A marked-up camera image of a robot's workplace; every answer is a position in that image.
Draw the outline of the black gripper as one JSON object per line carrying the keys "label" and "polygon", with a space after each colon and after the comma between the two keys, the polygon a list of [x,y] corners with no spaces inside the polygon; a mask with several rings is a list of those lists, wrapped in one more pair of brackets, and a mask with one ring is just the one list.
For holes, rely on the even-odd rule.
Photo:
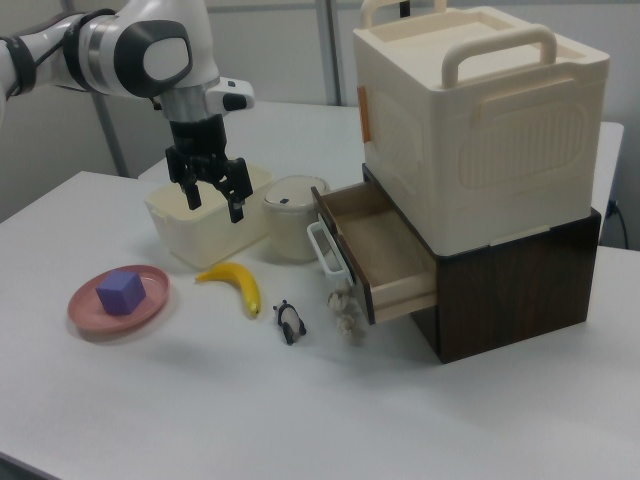
{"label": "black gripper", "polygon": [[226,156],[224,117],[216,114],[197,122],[169,122],[174,146],[166,150],[169,179],[180,186],[190,209],[198,209],[202,202],[197,175],[191,156],[211,156],[207,173],[208,183],[227,200],[232,223],[244,218],[245,200],[252,195],[252,184],[243,158]]}

